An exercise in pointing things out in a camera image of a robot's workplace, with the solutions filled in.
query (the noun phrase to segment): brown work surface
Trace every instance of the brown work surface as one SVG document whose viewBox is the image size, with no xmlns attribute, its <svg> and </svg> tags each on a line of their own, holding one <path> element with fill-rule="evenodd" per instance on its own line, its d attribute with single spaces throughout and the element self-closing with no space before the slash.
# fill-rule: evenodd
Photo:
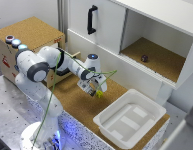
<svg viewBox="0 0 193 150">
<path fill-rule="evenodd" d="M 5 38 L 8 35 L 13 35 L 16 39 L 20 39 L 22 43 L 26 44 L 31 50 L 53 41 L 60 36 L 64 36 L 62 32 L 36 17 L 31 17 L 0 29 L 0 39 L 3 42 L 5 42 Z"/>
<path fill-rule="evenodd" d="M 175 54 L 145 38 L 140 38 L 121 53 L 158 72 L 162 76 L 177 82 L 186 58 Z M 147 55 L 148 62 L 142 62 L 141 56 Z"/>
<path fill-rule="evenodd" d="M 63 108 L 69 114 L 113 146 L 116 150 L 119 150 L 116 145 L 101 134 L 98 126 L 93 122 L 93 118 L 127 92 L 127 89 L 109 79 L 107 80 L 108 90 L 104 93 L 104 96 L 102 98 L 96 98 L 83 92 L 77 86 L 78 81 L 79 78 L 74 75 L 67 77 L 66 80 L 63 80 L 56 85 L 54 94 L 61 101 Z M 132 150 L 142 149 L 168 119 L 169 115 L 166 114 L 163 116 Z"/>
</svg>

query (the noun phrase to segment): small dark object on shelf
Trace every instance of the small dark object on shelf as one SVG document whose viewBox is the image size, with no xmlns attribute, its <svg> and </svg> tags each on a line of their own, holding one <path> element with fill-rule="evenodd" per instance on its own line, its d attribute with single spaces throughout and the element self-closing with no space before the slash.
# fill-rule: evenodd
<svg viewBox="0 0 193 150">
<path fill-rule="evenodd" d="M 143 56 L 141 57 L 141 61 L 147 62 L 147 61 L 148 61 L 148 56 L 143 55 Z"/>
</svg>

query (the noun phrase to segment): white robotic arm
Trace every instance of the white robotic arm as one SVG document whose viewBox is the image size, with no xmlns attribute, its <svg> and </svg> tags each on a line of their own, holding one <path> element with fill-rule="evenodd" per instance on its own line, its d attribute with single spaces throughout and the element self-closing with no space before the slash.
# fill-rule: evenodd
<svg viewBox="0 0 193 150">
<path fill-rule="evenodd" d="M 57 64 L 57 59 L 60 53 L 61 56 Z M 47 89 L 41 81 L 45 79 L 50 69 L 55 70 L 56 64 L 57 75 L 62 75 L 62 71 L 64 70 L 70 70 L 80 78 L 78 86 L 80 86 L 80 88 L 86 93 L 93 96 L 96 91 L 95 89 L 99 89 L 103 92 L 107 90 L 106 82 L 104 82 L 106 77 L 103 74 L 95 73 L 101 72 L 100 60 L 95 54 L 88 55 L 85 63 L 83 63 L 80 60 L 72 59 L 69 54 L 66 54 L 61 49 L 46 46 L 43 47 L 37 54 L 34 54 L 28 49 L 19 50 L 15 59 L 17 63 L 16 68 L 19 71 L 19 74 L 15 79 L 17 87 L 30 99 L 37 101 L 44 111 L 47 110 L 51 91 Z M 95 89 L 90 86 L 91 82 L 95 86 Z M 63 148 L 61 137 L 59 137 L 59 139 L 55 139 L 59 132 L 57 117 L 62 113 L 62 111 L 63 107 L 61 103 L 53 95 L 48 108 L 47 116 L 35 143 L 36 149 L 50 150 L 52 148 Z M 33 144 L 39 128 L 40 126 L 32 134 L 30 138 L 31 144 Z M 58 140 L 58 144 L 52 144 L 51 139 Z"/>
</svg>

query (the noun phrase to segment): white wall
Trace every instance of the white wall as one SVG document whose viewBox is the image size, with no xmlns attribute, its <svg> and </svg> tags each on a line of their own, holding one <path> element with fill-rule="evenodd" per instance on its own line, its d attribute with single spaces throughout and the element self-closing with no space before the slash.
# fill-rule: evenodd
<svg viewBox="0 0 193 150">
<path fill-rule="evenodd" d="M 173 90 L 169 102 L 188 112 L 193 106 L 193 74 L 179 87 Z"/>
<path fill-rule="evenodd" d="M 0 28 L 32 16 L 58 29 L 57 0 L 0 0 Z"/>
</svg>

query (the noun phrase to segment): yellow object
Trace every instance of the yellow object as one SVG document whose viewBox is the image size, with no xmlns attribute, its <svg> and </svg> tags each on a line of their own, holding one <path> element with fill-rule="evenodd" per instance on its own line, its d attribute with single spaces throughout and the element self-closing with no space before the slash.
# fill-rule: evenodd
<svg viewBox="0 0 193 150">
<path fill-rule="evenodd" d="M 98 90 L 98 91 L 96 92 L 96 96 L 97 96 L 98 98 L 101 98 L 101 97 L 103 96 L 103 92 L 100 91 L 100 90 Z"/>
</svg>

